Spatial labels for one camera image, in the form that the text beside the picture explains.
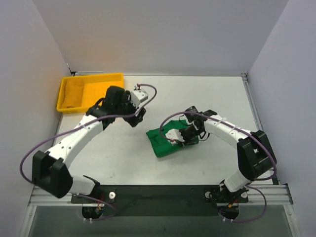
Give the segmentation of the green t-shirt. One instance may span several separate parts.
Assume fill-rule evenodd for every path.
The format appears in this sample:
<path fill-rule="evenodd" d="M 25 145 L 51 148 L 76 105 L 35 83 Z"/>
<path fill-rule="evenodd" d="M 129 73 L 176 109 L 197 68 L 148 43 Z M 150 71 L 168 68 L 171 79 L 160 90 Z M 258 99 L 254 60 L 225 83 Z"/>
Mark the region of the green t-shirt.
<path fill-rule="evenodd" d="M 187 126 L 188 124 L 184 119 L 170 120 L 162 127 L 162 134 L 165 135 L 171 129 L 184 129 Z M 179 145 L 172 145 L 169 141 L 162 138 L 159 133 L 159 128 L 149 130 L 146 135 L 157 158 L 162 158 L 184 149 L 184 147 L 181 147 Z"/>

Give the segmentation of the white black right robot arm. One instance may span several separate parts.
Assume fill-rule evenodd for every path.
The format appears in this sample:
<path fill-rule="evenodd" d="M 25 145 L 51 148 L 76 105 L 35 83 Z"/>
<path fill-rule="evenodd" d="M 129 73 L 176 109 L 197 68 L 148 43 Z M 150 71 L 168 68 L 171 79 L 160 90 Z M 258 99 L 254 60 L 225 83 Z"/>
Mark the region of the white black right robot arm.
<path fill-rule="evenodd" d="M 237 170 L 219 184 L 219 197 L 231 201 L 247 184 L 272 179 L 277 172 L 277 160 L 265 132 L 242 129 L 213 110 L 198 112 L 192 106 L 183 115 L 189 122 L 176 131 L 174 138 L 181 145 L 190 144 L 201 133 L 214 135 L 237 151 Z"/>

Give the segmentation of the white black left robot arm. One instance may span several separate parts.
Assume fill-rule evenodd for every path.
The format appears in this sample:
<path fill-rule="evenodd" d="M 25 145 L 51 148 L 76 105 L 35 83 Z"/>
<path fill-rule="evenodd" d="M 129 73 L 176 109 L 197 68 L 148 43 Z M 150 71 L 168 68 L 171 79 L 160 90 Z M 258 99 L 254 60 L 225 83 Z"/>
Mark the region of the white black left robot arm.
<path fill-rule="evenodd" d="M 37 151 L 33 155 L 33 184 L 57 198 L 71 193 L 82 194 L 89 203 L 98 201 L 99 183 L 85 175 L 73 176 L 69 168 L 81 150 L 116 118 L 123 118 L 132 127 L 140 123 L 146 113 L 140 105 L 147 99 L 147 92 L 139 86 L 132 91 L 110 86 L 105 97 L 87 110 L 74 132 L 46 152 Z"/>

